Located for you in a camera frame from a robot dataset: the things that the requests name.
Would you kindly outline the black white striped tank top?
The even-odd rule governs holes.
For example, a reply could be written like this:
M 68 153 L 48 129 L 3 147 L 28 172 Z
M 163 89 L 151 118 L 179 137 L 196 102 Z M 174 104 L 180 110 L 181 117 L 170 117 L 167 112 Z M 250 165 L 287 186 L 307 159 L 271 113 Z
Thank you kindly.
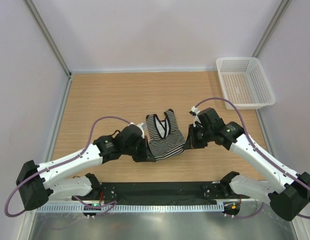
M 184 152 L 185 139 L 180 131 L 172 109 L 164 112 L 165 119 L 157 114 L 146 116 L 146 125 L 150 135 L 149 147 L 156 161 L 167 159 Z

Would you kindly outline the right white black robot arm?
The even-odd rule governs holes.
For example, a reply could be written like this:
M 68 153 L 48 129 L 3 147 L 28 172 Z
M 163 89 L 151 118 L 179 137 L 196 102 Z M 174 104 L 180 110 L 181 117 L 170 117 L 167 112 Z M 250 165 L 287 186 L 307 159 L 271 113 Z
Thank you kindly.
M 224 197 L 238 194 L 259 200 L 286 221 L 293 220 L 310 203 L 310 174 L 299 174 L 282 164 L 259 146 L 246 128 L 233 121 L 225 124 L 215 109 L 192 107 L 190 114 L 195 119 L 189 125 L 186 150 L 203 149 L 214 142 L 242 157 L 266 179 L 261 182 L 230 172 L 221 180 Z

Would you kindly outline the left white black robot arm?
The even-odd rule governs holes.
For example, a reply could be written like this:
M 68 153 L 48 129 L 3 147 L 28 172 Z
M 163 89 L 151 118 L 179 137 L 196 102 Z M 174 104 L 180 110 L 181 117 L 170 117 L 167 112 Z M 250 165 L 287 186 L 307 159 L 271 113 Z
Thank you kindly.
M 150 160 L 145 130 L 145 123 L 131 123 L 57 160 L 41 164 L 35 164 L 33 160 L 24 163 L 16 184 L 25 210 L 35 210 L 57 197 L 86 196 L 90 200 L 97 199 L 101 188 L 93 175 L 88 174 L 77 181 L 68 177 L 84 169 L 117 160 L 122 155 L 131 156 L 136 162 Z

